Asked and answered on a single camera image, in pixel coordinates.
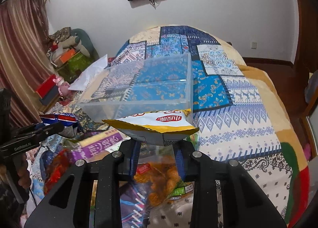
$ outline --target orange box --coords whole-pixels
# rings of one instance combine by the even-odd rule
[[[69,51],[62,54],[61,57],[55,62],[58,67],[61,67],[65,62],[71,59],[76,54],[75,49],[70,49]]]

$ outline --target power outlet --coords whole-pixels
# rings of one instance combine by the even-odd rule
[[[257,42],[251,42],[251,49],[257,48]]]

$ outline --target food package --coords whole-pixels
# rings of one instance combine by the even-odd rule
[[[73,160],[101,160],[109,153],[117,151],[122,141],[127,139],[129,137],[114,128],[100,132],[76,143],[72,150]]]
[[[146,150],[141,149],[134,180],[150,184],[148,210],[154,211],[164,202],[172,208],[174,204],[180,204],[179,199],[193,192],[193,183],[183,182],[179,177],[172,146],[146,146],[148,154],[142,154]]]
[[[59,181],[70,165],[69,152],[67,149],[63,149],[47,167],[47,178],[44,183],[44,195],[47,195],[47,193],[50,192],[55,183]]]
[[[186,118],[187,110],[138,113],[118,120],[103,120],[127,136],[146,144],[168,146],[196,133]]]
[[[74,138],[77,132],[84,132],[79,120],[73,113],[57,113],[40,115],[44,125],[61,122],[64,125],[64,130],[59,135],[66,138]]]

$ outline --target wooden floor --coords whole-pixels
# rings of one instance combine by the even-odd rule
[[[304,148],[309,141],[300,122],[300,115],[307,106],[304,97],[306,80],[290,66],[266,63],[247,63],[247,65],[267,72],[286,107],[290,122]]]

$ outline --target bed sheet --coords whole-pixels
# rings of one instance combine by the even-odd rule
[[[285,107],[265,72],[246,66],[240,54],[225,41],[176,25],[135,35],[111,65],[183,53],[190,53],[192,58],[193,123],[200,128],[199,150],[215,160],[239,160],[286,223],[295,224],[307,205],[308,166]],[[78,97],[75,94],[68,106],[56,104],[51,112],[73,112],[84,128],[105,128],[75,106]],[[218,221],[222,227],[220,191],[218,197]],[[150,214],[148,227],[189,227],[192,199],[184,200],[180,207],[163,207],[160,214]]]

